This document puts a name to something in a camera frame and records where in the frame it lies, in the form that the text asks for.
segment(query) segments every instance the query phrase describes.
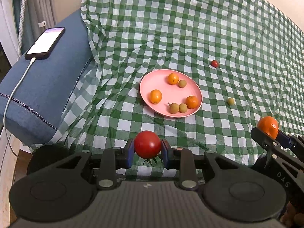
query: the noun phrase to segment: phone screen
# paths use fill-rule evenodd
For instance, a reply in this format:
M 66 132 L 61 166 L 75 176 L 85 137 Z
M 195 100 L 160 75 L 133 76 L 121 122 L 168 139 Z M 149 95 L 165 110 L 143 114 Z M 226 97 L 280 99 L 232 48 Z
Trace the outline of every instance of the phone screen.
M 48 52 L 54 41 L 64 30 L 64 27 L 49 28 L 36 40 L 35 44 L 28 50 L 27 54 Z

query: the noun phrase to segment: small round fruit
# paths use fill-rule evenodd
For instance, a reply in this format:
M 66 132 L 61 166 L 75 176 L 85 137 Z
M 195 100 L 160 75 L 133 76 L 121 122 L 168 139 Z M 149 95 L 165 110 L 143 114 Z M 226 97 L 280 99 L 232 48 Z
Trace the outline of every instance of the small round fruit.
M 186 104 L 182 103 L 179 105 L 179 112 L 185 113 L 188 110 L 188 107 Z
M 176 113 L 178 113 L 178 111 L 179 111 L 179 106 L 178 106 L 177 103 L 172 103 L 172 104 L 168 103 L 168 105 L 169 105 L 169 112 L 170 112 L 171 114 L 176 114 Z
M 162 93 L 157 89 L 150 92 L 150 101 L 153 104 L 158 104 L 162 100 L 162 97 Z
M 168 82 L 171 85 L 175 85 L 178 83 L 178 75 L 176 73 L 171 73 L 168 75 Z
M 186 98 L 186 105 L 189 109 L 194 109 L 199 105 L 199 100 L 196 96 L 189 96 Z
M 234 99 L 230 97 L 229 99 L 227 99 L 227 103 L 229 105 L 234 105 Z
M 265 134 L 268 134 L 272 139 L 276 139 L 279 133 L 279 124 L 271 116 L 266 116 L 260 119 L 257 123 L 257 127 L 262 130 Z
M 216 60 L 211 61 L 211 66 L 217 68 L 219 63 Z
M 187 86 L 187 81 L 185 81 L 185 80 L 179 81 L 178 86 L 181 88 L 184 88 L 185 86 Z

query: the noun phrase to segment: smartphone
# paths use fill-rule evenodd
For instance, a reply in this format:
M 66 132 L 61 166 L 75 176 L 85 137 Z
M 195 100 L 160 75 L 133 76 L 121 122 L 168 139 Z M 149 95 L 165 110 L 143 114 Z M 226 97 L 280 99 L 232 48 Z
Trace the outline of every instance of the smartphone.
M 46 59 L 50 56 L 55 45 L 65 32 L 65 27 L 53 27 L 46 29 L 31 48 L 26 52 L 25 59 Z

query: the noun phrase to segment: tangerine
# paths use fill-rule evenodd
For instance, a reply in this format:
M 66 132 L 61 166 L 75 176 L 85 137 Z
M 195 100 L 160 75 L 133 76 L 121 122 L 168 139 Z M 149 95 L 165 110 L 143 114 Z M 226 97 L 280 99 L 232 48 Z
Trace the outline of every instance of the tangerine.
M 150 101 L 153 103 L 153 104 L 158 104 L 161 100 L 162 100 L 162 93 L 161 91 L 155 89 L 153 91 L 150 92 Z
M 171 85 L 175 85 L 178 83 L 179 77 L 176 73 L 171 73 L 168 75 L 168 82 Z
M 257 127 L 272 139 L 276 139 L 279 133 L 279 124 L 272 116 L 265 116 L 257 123 Z
M 186 98 L 186 105 L 189 109 L 194 109 L 199 105 L 199 100 L 196 96 L 189 96 Z

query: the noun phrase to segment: blue cushion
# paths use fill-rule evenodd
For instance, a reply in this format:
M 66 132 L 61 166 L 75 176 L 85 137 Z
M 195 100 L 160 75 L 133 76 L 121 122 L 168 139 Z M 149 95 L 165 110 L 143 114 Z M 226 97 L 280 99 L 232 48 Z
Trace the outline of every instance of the blue cushion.
M 50 57 L 36 60 L 16 90 L 6 115 L 6 127 L 26 145 L 47 143 L 61 123 L 61 114 L 92 52 L 88 30 L 80 10 L 58 27 L 66 28 Z M 10 69 L 0 84 L 0 119 L 14 87 L 29 61 L 24 56 Z

